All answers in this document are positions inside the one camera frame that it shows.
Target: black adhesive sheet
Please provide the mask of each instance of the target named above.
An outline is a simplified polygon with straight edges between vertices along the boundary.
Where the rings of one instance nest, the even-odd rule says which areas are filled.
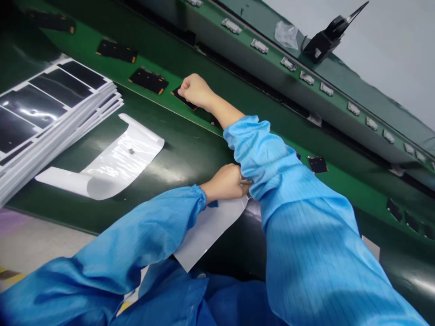
[[[103,39],[97,49],[97,54],[104,57],[111,57],[122,61],[135,63],[137,51],[115,42]]]
[[[137,69],[128,81],[159,95],[163,93],[164,89],[169,84],[162,76],[155,75],[143,68]]]
[[[418,233],[418,230],[419,230],[418,222],[407,211],[405,211],[405,223],[407,226],[409,226],[411,229],[413,229],[415,232]]]
[[[175,88],[171,94],[174,95],[176,98],[178,98],[180,101],[182,101],[185,105],[187,105],[189,108],[191,108],[192,110],[196,110],[197,106],[193,103],[188,102],[184,97],[182,97],[179,93],[178,90],[180,89],[181,86],[178,86],[177,88]]]
[[[11,161],[15,156],[20,154],[22,151],[24,151],[26,148],[28,148],[31,144],[33,144],[32,141],[29,141],[26,145],[21,146],[19,149],[14,151],[13,154],[10,154],[8,157],[0,161],[0,166],[5,166],[9,161]]]
[[[402,222],[402,219],[403,219],[402,211],[400,210],[400,208],[391,199],[388,199],[387,209],[389,210],[391,215],[393,215],[394,218],[398,222]]]
[[[89,85],[93,89],[98,89],[99,87],[106,84],[106,81],[102,76],[98,75],[97,73],[75,61],[64,63],[62,65],[59,65],[59,67],[69,72],[74,77],[80,79],[82,82]]]
[[[31,85],[3,95],[0,105],[42,129],[67,112],[62,103]]]
[[[74,34],[76,23],[71,18],[35,10],[28,11],[27,16],[37,27]]]
[[[32,124],[0,108],[0,151],[8,153],[37,133]]]
[[[434,230],[430,226],[423,224],[423,232],[426,238],[435,240]]]
[[[88,86],[60,69],[43,73],[32,79],[30,83],[69,107],[92,95]]]

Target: fist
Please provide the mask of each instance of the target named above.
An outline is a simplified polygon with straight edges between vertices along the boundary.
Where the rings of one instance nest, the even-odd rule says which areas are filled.
[[[200,187],[207,196],[207,204],[218,199],[242,198],[249,191],[248,184],[241,185],[240,166],[227,164],[214,177]]]
[[[211,111],[211,104],[216,97],[211,88],[198,74],[187,76],[181,84],[178,93],[190,103]]]

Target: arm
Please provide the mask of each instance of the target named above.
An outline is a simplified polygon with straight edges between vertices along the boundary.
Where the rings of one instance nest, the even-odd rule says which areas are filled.
[[[168,258],[205,205],[240,198],[240,167],[229,164],[201,186],[165,192],[119,219],[72,258],[54,259],[1,295],[11,325],[107,325],[140,270]]]
[[[426,325],[362,242],[348,200],[270,134],[268,122],[238,114],[203,80],[198,87],[196,76],[187,79],[202,94],[182,94],[225,126],[242,175],[254,182],[250,193],[261,202],[272,311],[290,325]]]

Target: green table surface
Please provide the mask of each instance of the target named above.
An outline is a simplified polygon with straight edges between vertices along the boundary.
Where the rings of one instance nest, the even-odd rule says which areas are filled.
[[[400,229],[404,236],[428,247],[434,246],[433,241],[425,239],[422,234],[397,223],[386,210],[388,198],[393,198],[418,220],[433,225],[435,201],[432,198],[328,136],[119,2],[20,0],[17,4],[24,11],[36,8],[73,17],[77,24],[74,35],[51,30],[43,32],[60,51],[117,82],[125,101],[121,112],[130,114],[163,137],[166,145],[140,177],[114,198],[92,201],[32,181],[8,203],[8,207],[98,233],[140,202],[171,188],[204,182],[220,166],[233,162],[232,153],[221,137],[222,131],[210,125],[211,117],[201,110],[191,111],[170,94],[185,76],[197,72],[214,91],[245,114],[269,120],[272,131],[301,154],[305,165],[308,165],[308,155],[325,157],[329,172],[319,174],[319,179],[345,195],[355,207]],[[139,51],[136,63],[96,55],[103,36],[136,48]],[[162,95],[128,82],[140,66],[161,74],[169,82]],[[114,115],[50,165],[79,172],[125,128],[125,123]]]

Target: white paper sheet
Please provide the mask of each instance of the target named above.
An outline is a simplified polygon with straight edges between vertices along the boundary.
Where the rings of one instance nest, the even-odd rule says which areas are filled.
[[[129,186],[164,145],[164,139],[121,113],[127,130],[80,173],[50,167],[36,180],[78,195],[103,200]]]
[[[183,243],[174,252],[175,258],[186,272],[198,262],[217,239],[243,213],[248,204],[248,196],[240,199],[219,200],[218,207],[206,207],[196,218]]]

